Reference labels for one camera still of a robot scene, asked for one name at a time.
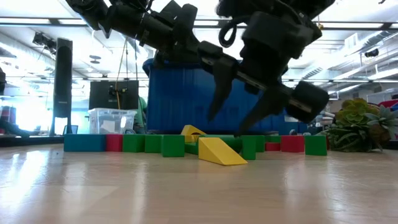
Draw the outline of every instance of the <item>green block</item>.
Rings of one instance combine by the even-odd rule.
[[[145,135],[145,152],[146,153],[161,153],[162,152],[162,138],[163,138],[163,135],[159,135],[159,134]]]
[[[123,136],[123,152],[144,152],[145,135],[125,134]]]
[[[327,156],[326,136],[304,136],[305,154],[311,156]]]
[[[281,142],[281,137],[280,136],[265,136],[266,137],[266,142],[274,142],[274,143],[280,143]]]
[[[255,160],[257,136],[242,136],[242,144],[242,158],[246,160]]]
[[[162,140],[163,157],[184,157],[185,136],[165,135]]]
[[[202,134],[199,138],[220,138],[236,153],[240,153],[242,150],[242,139],[236,138],[233,135]]]
[[[266,137],[256,136],[256,152],[265,152],[265,151],[266,151]]]
[[[189,154],[199,155],[198,144],[193,143],[185,143],[185,152]]]

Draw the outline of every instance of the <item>black speaker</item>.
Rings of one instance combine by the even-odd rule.
[[[72,49],[72,41],[57,39],[53,103],[57,118],[69,118],[72,110]]]

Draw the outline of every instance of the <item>green cube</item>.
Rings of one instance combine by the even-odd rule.
[[[165,135],[162,140],[163,157],[184,157],[185,136]]]
[[[146,153],[161,153],[162,152],[162,138],[163,138],[163,135],[147,134],[145,136],[145,152]]]
[[[312,156],[327,156],[326,136],[304,136],[305,154]]]
[[[185,143],[185,152],[189,154],[199,155],[198,143]]]
[[[266,150],[266,137],[256,136],[256,152],[265,152]]]
[[[255,160],[257,136],[242,136],[242,144],[242,158],[246,160]]]
[[[145,135],[125,134],[123,136],[123,152],[144,152]]]
[[[266,136],[266,142],[280,143],[281,137],[280,136]]]

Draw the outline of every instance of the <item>clear plastic container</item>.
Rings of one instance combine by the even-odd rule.
[[[95,108],[88,114],[90,134],[124,134],[133,129],[137,111]]]

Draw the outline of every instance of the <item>robotic arm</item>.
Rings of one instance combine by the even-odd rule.
[[[307,45],[322,36],[312,19],[335,0],[219,0],[217,14],[232,17],[220,30],[223,47],[233,44],[238,24],[247,24],[241,62],[224,54],[223,48],[197,40],[192,31],[197,8],[191,4],[180,7],[171,0],[162,11],[149,12],[147,0],[110,0],[109,8],[103,0],[66,1],[92,29],[102,30],[106,37],[116,30],[140,45],[157,49],[155,66],[165,61],[200,62],[216,83],[209,121],[228,98],[235,78],[243,81],[245,90],[252,94],[264,91],[236,135],[283,109],[309,123],[328,103],[328,93],[322,89],[307,82],[299,82],[291,89],[280,82],[280,77],[288,70],[291,58],[299,58]],[[232,35],[225,40],[230,29]]]

